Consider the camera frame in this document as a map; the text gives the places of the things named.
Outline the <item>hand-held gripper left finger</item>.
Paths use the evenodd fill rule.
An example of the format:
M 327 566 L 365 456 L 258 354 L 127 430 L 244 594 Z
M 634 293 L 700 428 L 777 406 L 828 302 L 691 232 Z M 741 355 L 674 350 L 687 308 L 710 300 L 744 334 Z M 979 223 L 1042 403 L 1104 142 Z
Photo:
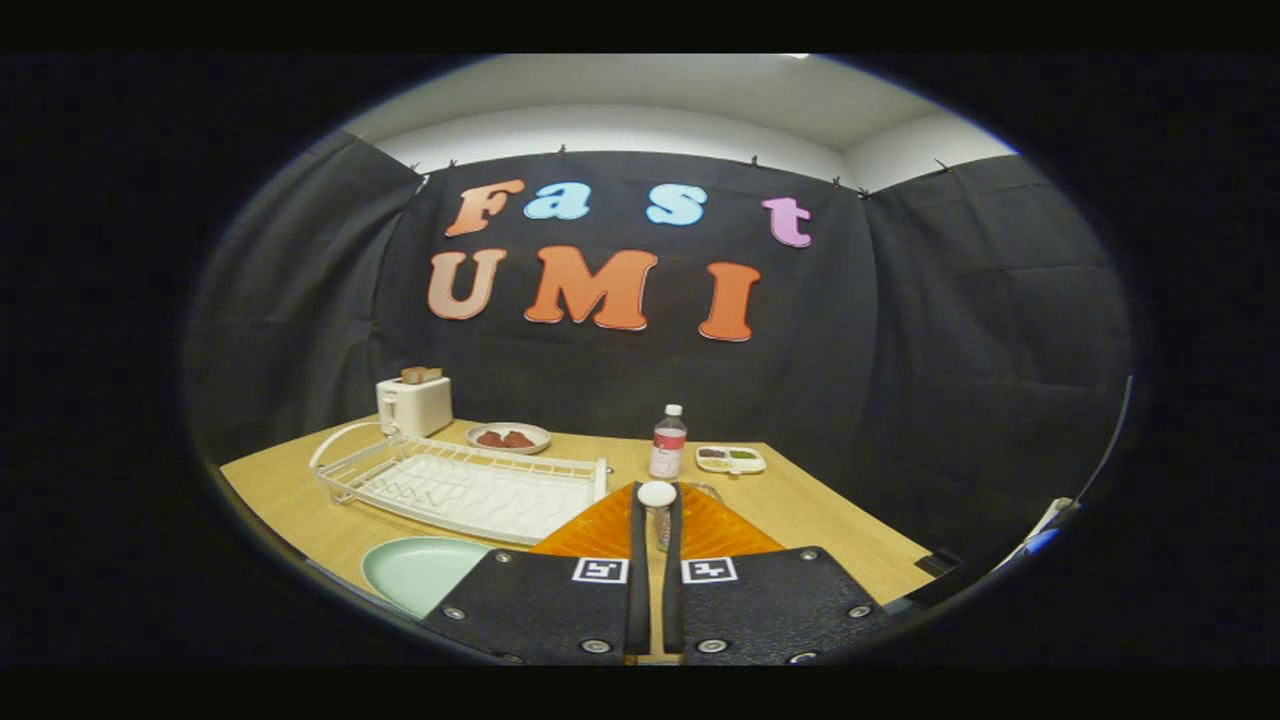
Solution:
M 611 492 L 527 551 L 488 552 L 420 625 L 509 664 L 625 665 L 648 653 L 636 488 Z

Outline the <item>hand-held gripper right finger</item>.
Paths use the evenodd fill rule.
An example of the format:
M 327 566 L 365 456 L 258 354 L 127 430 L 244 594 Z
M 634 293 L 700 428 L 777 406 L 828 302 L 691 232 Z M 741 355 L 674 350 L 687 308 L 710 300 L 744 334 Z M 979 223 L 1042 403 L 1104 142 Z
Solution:
M 664 650 L 682 664 L 835 660 L 888 629 L 827 550 L 786 548 L 705 491 L 677 487 L 662 609 Z

